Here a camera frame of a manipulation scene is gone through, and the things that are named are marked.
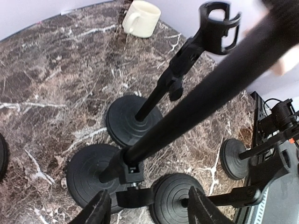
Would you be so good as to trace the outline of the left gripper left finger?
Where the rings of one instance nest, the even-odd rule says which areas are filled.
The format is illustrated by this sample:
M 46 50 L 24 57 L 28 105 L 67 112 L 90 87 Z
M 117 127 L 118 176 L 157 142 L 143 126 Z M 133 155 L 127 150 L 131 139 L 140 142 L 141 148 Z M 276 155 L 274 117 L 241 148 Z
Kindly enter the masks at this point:
M 107 190 L 98 192 L 73 219 L 74 224 L 109 224 L 110 195 Z

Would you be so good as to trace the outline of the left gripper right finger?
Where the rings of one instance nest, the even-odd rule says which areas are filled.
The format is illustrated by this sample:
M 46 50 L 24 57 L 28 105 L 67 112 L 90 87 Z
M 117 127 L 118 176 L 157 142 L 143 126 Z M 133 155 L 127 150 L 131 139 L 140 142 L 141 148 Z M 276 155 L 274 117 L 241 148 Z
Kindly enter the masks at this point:
M 199 188 L 191 187 L 188 199 L 188 221 L 190 224 L 232 224 Z

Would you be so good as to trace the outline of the black mic stand cream mic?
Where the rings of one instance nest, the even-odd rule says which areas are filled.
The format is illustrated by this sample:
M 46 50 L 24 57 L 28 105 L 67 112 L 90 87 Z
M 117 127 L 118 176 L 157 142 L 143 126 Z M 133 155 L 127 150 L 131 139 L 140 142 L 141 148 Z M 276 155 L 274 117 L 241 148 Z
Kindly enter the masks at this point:
M 131 185 L 142 181 L 142 162 L 212 115 L 299 43 L 298 1 L 266 0 L 264 4 L 268 13 L 233 51 L 133 146 L 119 150 L 97 144 L 78 151 L 67 169 L 71 194 L 79 196 L 81 185 L 87 184 L 89 168 L 107 155 L 108 165 L 94 171 L 96 185 L 118 180 L 128 186 L 128 190 L 114 193 L 122 208 L 152 204 L 152 190 Z

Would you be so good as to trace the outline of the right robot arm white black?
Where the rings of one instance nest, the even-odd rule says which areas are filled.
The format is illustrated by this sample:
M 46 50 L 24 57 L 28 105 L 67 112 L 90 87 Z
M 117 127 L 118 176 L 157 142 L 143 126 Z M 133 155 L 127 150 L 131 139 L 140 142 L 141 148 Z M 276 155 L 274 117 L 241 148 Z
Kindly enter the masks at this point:
M 267 102 L 256 93 L 253 147 L 265 145 L 267 148 L 257 153 L 253 164 L 264 164 L 274 155 L 276 134 L 292 129 L 292 137 L 283 137 L 279 149 L 286 151 L 284 158 L 291 166 L 291 172 L 276 179 L 269 185 L 260 204 L 251 209 L 249 224 L 297 224 L 299 222 L 299 113 L 292 106 L 292 100 L 278 101 L 269 108 Z

